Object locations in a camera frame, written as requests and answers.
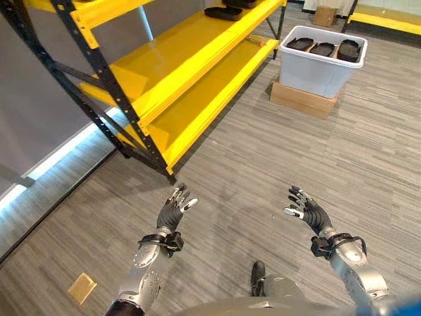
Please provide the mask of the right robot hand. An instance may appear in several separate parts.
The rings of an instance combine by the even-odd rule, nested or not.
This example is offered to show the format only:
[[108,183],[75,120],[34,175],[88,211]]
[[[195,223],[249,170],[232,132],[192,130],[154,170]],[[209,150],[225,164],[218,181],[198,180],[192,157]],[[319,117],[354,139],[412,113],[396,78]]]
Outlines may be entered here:
[[284,213],[306,222],[317,236],[333,227],[327,212],[304,189],[292,185],[288,198],[293,204],[286,207]]

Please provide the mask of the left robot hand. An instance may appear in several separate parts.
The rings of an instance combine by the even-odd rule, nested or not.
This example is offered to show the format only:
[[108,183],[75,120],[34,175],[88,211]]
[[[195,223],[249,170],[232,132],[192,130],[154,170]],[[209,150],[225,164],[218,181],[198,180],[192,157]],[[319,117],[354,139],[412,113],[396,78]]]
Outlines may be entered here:
[[179,183],[165,201],[157,218],[157,229],[167,228],[175,232],[183,215],[197,205],[199,199],[189,198],[190,192],[187,186]]

